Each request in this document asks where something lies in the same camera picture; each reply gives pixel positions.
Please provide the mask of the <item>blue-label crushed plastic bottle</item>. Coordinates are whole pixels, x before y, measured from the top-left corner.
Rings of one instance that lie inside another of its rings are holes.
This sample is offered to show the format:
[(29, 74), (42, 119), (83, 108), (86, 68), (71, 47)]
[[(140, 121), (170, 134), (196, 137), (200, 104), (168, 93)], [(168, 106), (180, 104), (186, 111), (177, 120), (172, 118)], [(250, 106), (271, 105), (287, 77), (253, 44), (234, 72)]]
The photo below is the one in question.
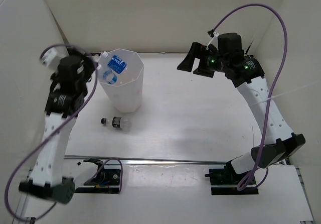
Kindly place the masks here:
[(117, 75), (112, 70), (105, 70), (102, 75), (102, 82), (113, 85), (117, 82)]

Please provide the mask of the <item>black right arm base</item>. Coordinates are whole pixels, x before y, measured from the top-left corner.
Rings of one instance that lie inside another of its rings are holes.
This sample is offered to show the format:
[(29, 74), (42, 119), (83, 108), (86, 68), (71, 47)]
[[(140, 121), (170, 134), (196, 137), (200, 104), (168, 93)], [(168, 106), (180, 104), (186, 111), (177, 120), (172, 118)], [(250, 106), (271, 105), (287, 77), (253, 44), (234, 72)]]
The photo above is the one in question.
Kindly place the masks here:
[(241, 191), (237, 190), (237, 184), (247, 174), (236, 174), (229, 164), (210, 165), (205, 178), (210, 180), (211, 195), (258, 195), (255, 178)]

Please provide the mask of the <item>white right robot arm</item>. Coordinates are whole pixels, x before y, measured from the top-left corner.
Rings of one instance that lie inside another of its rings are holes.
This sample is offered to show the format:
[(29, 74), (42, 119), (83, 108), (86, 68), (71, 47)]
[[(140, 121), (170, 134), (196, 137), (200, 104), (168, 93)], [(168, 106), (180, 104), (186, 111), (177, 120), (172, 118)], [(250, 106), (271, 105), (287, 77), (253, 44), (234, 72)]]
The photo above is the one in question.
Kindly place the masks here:
[(267, 168), (293, 155), (305, 144), (305, 137), (294, 133), (269, 97), (263, 68), (257, 59), (244, 55), (241, 36), (226, 33), (216, 38), (217, 47), (193, 42), (177, 69), (204, 77), (222, 72), (247, 102), (260, 128), (263, 144), (226, 163), (219, 180), (236, 184), (253, 168)]

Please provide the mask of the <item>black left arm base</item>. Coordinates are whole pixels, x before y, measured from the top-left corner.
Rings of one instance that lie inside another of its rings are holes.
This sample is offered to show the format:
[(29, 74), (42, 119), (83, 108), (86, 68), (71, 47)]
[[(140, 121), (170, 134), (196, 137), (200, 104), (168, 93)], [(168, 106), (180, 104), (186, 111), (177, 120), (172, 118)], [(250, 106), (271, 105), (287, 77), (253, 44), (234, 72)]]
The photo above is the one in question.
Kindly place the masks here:
[(78, 185), (75, 193), (87, 194), (120, 194), (122, 191), (123, 181), (123, 164), (117, 158), (109, 158), (102, 161), (95, 158), (87, 158), (82, 162), (78, 162), (80, 166), (84, 163), (91, 163), (97, 167), (94, 177), (86, 180), (83, 184)]

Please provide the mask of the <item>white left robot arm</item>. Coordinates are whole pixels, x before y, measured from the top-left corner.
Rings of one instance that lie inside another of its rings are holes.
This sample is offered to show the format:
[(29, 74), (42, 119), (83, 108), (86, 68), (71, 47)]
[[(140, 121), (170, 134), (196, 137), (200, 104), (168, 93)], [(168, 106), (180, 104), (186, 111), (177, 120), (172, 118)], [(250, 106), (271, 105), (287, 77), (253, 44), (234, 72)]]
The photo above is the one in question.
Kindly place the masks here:
[(29, 178), (19, 183), (20, 192), (61, 204), (67, 204), (76, 189), (74, 179), (63, 176), (63, 160), (78, 113), (89, 99), (87, 82), (96, 68), (87, 53), (74, 47), (67, 51), (68, 56), (58, 58), (51, 76), (45, 106), (45, 144)]

